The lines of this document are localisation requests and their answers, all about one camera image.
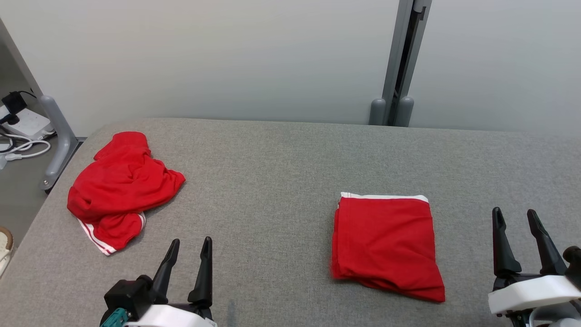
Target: teal connector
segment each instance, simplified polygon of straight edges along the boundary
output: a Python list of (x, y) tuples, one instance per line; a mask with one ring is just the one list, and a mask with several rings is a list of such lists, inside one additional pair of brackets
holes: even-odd
[(129, 317), (127, 316), (127, 311), (125, 311), (125, 309), (117, 308), (101, 325), (101, 327), (123, 327), (128, 320)]

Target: white partition panel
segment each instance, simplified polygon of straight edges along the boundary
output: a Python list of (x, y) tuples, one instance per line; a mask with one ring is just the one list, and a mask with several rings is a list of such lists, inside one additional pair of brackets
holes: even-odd
[(366, 123), (397, 0), (5, 0), (77, 136), (147, 116)]
[(437, 0), (411, 127), (581, 135), (581, 1)]

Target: gray fabric surface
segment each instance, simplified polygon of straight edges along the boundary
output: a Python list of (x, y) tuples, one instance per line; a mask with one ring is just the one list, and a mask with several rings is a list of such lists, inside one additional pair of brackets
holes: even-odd
[[(146, 213), (145, 230), (105, 257), (66, 209), (69, 187), (111, 136), (144, 132), (187, 181)], [(79, 149), (0, 280), (2, 326), (98, 326), (119, 279), (155, 274), (173, 238), (168, 291), (185, 301), (203, 239), (214, 240), (219, 326), (497, 326), (487, 294), (491, 211), (500, 206), (526, 272), (540, 269), (526, 210), (557, 248), (580, 240), (581, 141), (485, 131), (311, 123), (144, 119), (102, 128)], [(447, 301), (434, 304), (330, 279), (340, 191), (423, 194)]]

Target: red cloth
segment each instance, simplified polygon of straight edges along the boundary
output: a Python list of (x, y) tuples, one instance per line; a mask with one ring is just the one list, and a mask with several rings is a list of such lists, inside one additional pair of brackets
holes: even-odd
[(137, 131), (115, 134), (69, 190), (67, 208), (106, 255), (124, 248), (145, 226), (142, 211), (169, 201), (185, 178), (151, 157)]
[(335, 212), (333, 278), (444, 302), (427, 199), (343, 195)]

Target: gray support foot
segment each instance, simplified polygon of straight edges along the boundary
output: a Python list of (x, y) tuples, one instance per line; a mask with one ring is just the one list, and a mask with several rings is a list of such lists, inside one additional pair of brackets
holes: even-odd
[(55, 185), (64, 167), (69, 163), (69, 160), (79, 146), (79, 142), (64, 118), (63, 113), (60, 111), (59, 106), (56, 105), (55, 99), (48, 95), (43, 95), (39, 101), (58, 134), (58, 145), (55, 156), (52, 158), (51, 163), (46, 169), (44, 178), (40, 182), (40, 189), (48, 192)]

